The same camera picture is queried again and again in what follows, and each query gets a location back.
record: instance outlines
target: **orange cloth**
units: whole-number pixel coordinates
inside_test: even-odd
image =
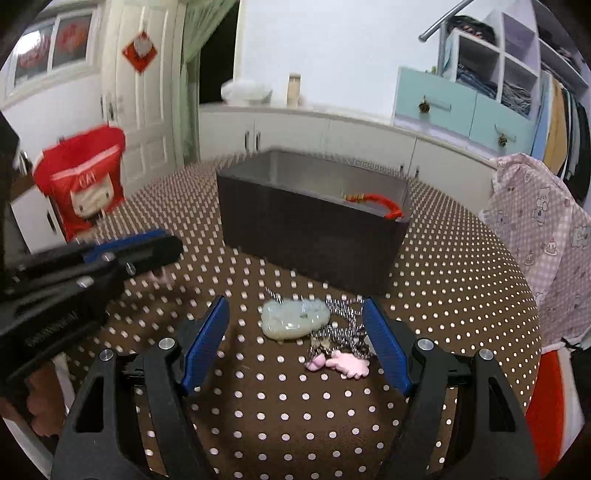
[[[525,414],[544,478],[560,460],[564,430],[564,393],[558,352],[540,358],[538,380]]]
[[[566,118],[564,116],[564,97],[562,86],[556,79],[552,79],[554,95],[552,101],[552,120],[548,141],[544,152],[544,165],[554,174],[558,175],[566,156],[569,153],[567,145]]]

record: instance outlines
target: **green curtain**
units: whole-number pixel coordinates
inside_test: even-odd
[[[180,0],[187,4],[181,66],[181,131],[183,156],[197,158],[199,146],[199,53],[236,0]]]

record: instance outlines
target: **black garment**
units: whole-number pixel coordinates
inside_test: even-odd
[[[496,45],[495,31],[490,25],[480,22],[476,18],[468,17],[468,15],[451,17],[447,22],[447,33],[451,33],[454,28],[459,28],[470,35]]]
[[[577,202],[582,202],[587,196],[589,182],[591,180],[591,138],[589,137],[589,121],[585,107],[577,102],[579,125],[581,132],[581,145],[579,150],[579,162],[574,169],[574,174],[564,184]]]

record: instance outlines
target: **metal rod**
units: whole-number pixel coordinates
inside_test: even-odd
[[[445,40],[447,38],[447,20],[441,22],[439,28],[439,51],[437,52],[437,71],[436,74],[443,77],[443,67],[445,66]]]
[[[437,20],[431,27],[425,30],[422,34],[418,36],[418,40],[420,42],[425,43],[438,29],[439,26],[443,22],[447,22],[451,17],[457,14],[461,9],[470,5],[474,0],[462,0],[458,3],[455,7],[453,7],[449,12],[443,15],[439,20]]]

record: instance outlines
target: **red cord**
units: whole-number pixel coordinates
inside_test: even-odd
[[[383,195],[378,195],[376,193],[369,193],[369,194],[361,194],[361,195],[345,195],[345,200],[348,200],[353,203],[360,203],[360,202],[375,202],[379,203],[380,205],[385,206],[388,210],[390,210],[384,218],[389,220],[394,220],[396,218],[400,218],[404,216],[402,214],[401,208],[398,206],[396,202],[390,200]]]

